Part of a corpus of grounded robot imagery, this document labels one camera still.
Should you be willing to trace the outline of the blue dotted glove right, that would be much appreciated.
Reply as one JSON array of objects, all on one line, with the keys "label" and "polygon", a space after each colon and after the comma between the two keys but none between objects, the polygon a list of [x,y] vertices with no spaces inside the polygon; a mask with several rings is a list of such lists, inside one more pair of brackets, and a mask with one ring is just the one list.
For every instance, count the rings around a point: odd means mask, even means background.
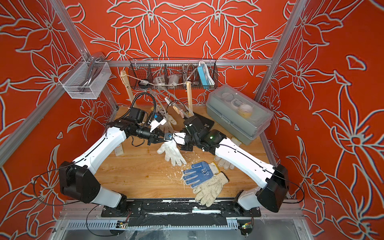
[{"label": "blue dotted glove right", "polygon": [[214,175],[220,172],[215,163],[198,162],[192,164],[190,169],[183,171],[183,181],[192,189],[198,187],[204,182],[210,180]]}]

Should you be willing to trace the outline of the dirty white glove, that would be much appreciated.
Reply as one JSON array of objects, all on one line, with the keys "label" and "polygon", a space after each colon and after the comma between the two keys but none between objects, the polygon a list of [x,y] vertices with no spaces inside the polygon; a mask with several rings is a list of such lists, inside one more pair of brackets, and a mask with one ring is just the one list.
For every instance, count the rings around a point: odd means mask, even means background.
[{"label": "dirty white glove", "polygon": [[227,160],[225,160],[223,158],[215,156],[214,160],[215,160],[216,164],[220,168],[223,168],[224,170],[234,170],[235,169],[235,166],[233,164],[231,164],[230,162],[228,162]]},{"label": "dirty white glove", "polygon": [[210,180],[193,189],[195,201],[202,206],[210,207],[228,182],[229,179],[223,172],[214,175]]}]

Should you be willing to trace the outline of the grey plastic storage box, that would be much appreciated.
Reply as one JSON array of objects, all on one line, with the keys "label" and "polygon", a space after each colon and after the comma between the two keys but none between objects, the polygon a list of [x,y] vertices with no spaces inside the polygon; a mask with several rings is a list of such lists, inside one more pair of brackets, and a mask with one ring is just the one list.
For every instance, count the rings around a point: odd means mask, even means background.
[{"label": "grey plastic storage box", "polygon": [[273,118],[272,111],[229,85],[209,93],[206,108],[216,123],[244,145],[250,145]]}]

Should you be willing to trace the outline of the white cotton glove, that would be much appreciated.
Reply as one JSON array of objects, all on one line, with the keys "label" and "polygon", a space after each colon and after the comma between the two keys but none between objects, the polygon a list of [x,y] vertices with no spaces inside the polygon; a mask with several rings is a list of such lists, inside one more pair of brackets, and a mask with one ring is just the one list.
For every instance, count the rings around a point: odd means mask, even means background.
[{"label": "white cotton glove", "polygon": [[175,141],[164,142],[157,150],[157,153],[159,155],[165,154],[165,161],[171,162],[172,166],[184,166],[187,164]]},{"label": "white cotton glove", "polygon": [[167,112],[161,111],[162,115],[164,116],[166,123],[162,125],[162,130],[165,133],[174,133],[174,127],[173,125],[177,125],[177,121]]}]

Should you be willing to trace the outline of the white dice block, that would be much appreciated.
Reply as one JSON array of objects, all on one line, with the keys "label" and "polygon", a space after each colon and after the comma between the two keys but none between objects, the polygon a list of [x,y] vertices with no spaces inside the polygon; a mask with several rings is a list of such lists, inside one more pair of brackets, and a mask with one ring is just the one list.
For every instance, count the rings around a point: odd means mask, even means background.
[{"label": "white dice block", "polygon": [[154,78],[154,83],[157,87],[165,86],[166,85],[166,79],[165,76],[158,76]]}]

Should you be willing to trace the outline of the dirty white glove front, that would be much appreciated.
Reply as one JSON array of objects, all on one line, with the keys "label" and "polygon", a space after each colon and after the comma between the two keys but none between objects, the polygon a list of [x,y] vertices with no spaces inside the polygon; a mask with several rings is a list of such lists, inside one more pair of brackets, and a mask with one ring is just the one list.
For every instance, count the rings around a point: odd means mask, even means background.
[{"label": "dirty white glove front", "polygon": [[223,172],[214,175],[210,180],[193,189],[195,201],[202,206],[210,207],[228,182],[229,179]]}]

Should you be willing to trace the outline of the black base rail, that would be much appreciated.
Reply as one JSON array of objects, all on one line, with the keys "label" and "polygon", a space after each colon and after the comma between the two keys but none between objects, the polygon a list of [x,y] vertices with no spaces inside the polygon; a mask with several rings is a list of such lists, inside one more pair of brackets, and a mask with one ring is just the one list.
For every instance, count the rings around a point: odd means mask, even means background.
[{"label": "black base rail", "polygon": [[103,207],[101,217],[118,218],[129,227],[229,227],[237,228],[238,221],[260,217],[259,207],[244,210],[232,198],[219,198],[210,207],[187,199],[128,199],[123,214],[111,207]]}]

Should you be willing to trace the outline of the black tool case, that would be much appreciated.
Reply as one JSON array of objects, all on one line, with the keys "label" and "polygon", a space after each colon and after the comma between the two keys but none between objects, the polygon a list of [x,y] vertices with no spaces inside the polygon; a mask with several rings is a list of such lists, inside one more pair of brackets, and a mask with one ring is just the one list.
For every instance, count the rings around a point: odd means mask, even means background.
[{"label": "black tool case", "polygon": [[212,129],[214,126],[215,122],[211,119],[208,119],[198,113],[195,113],[195,116],[202,122],[202,124],[207,128],[209,131]]}]

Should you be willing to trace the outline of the grey clip hanger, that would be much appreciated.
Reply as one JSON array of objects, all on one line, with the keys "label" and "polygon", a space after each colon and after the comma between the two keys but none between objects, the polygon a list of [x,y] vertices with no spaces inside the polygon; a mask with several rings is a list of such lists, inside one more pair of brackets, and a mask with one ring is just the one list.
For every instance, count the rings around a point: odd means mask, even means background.
[{"label": "grey clip hanger", "polygon": [[174,94],[170,93],[168,90],[165,90],[163,92],[160,90],[149,90],[149,93],[155,97],[155,100],[159,104],[162,111],[168,112],[169,110],[173,110],[175,112],[175,110],[173,109],[173,106],[176,105],[185,112],[184,119],[190,118],[190,117],[187,117],[187,110],[185,108],[188,106],[185,103],[183,103],[180,99],[178,99]]}]

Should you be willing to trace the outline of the wooden drying rack stand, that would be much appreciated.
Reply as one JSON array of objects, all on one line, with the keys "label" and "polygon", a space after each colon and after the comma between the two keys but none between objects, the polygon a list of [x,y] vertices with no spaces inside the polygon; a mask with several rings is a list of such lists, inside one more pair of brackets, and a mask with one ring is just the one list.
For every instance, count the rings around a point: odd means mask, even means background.
[{"label": "wooden drying rack stand", "polygon": [[[132,76],[129,76],[124,70],[122,70],[120,72],[120,78],[122,80],[123,85],[126,88],[126,91],[127,91],[128,96],[129,96],[129,99],[131,101],[131,104],[133,106],[135,106],[135,104],[133,103],[134,95],[133,95],[132,88],[131,88],[131,85],[130,85],[129,77],[134,78]],[[187,97],[188,97],[188,107],[185,107],[185,108],[187,110],[187,117],[191,117],[191,116],[194,115],[194,112],[193,112],[193,98],[192,98],[192,83],[190,81],[186,81],[184,83],[184,85],[187,88],[186,92],[187,92]]]}]

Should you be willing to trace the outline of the dirty white glove right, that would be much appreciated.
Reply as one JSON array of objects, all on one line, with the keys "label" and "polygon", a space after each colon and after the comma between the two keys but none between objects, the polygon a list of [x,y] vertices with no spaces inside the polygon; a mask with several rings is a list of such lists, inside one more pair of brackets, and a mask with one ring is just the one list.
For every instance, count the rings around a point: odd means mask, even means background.
[{"label": "dirty white glove right", "polygon": [[233,164],[231,164],[230,162],[228,162],[227,160],[225,160],[223,158],[215,156],[214,160],[215,160],[216,164],[220,168],[223,168],[224,170],[234,170],[235,169],[235,166]]}]

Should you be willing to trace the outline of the clear plastic wall bin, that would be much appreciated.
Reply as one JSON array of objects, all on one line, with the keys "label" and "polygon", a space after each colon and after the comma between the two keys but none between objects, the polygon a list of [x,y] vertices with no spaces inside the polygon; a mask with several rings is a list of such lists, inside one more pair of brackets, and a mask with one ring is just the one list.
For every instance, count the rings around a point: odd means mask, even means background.
[{"label": "clear plastic wall bin", "polygon": [[79,62],[59,83],[72,99],[96,100],[111,75],[107,62]]}]

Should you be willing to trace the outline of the light blue box in basket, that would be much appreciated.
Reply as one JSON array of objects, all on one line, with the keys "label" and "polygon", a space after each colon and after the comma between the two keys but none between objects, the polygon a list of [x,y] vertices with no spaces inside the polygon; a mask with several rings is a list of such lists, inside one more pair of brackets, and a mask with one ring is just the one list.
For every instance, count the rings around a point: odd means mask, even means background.
[{"label": "light blue box in basket", "polygon": [[209,68],[204,61],[199,61],[197,70],[204,89],[208,89],[215,85],[215,82],[210,75]]}]

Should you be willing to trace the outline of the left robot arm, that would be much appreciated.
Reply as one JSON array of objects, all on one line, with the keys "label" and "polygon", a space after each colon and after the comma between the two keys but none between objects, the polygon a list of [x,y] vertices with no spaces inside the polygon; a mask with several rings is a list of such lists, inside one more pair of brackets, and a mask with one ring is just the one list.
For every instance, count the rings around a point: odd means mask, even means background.
[{"label": "left robot arm", "polygon": [[144,123],[146,112],[131,107],[123,116],[108,123],[105,134],[82,155],[72,162],[63,162],[59,167],[60,192],[82,203],[93,203],[125,213],[127,197],[101,186],[95,177],[101,164],[118,145],[129,137],[148,141],[148,145],[163,143],[164,132],[158,126],[166,118],[153,112]]}]

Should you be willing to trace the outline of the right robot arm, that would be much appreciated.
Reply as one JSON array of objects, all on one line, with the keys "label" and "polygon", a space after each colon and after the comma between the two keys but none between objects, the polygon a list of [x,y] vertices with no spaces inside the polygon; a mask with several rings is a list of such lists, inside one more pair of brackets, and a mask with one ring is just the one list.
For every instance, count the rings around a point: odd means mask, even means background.
[{"label": "right robot arm", "polygon": [[255,189],[243,191],[237,204],[244,210],[256,207],[277,213],[282,204],[289,204],[286,195],[289,190],[288,170],[283,165],[273,166],[252,156],[238,147],[230,138],[211,126],[204,124],[197,116],[184,121],[184,128],[174,134],[174,140],[186,147],[197,147],[204,152],[222,158],[248,175],[256,184]]}]

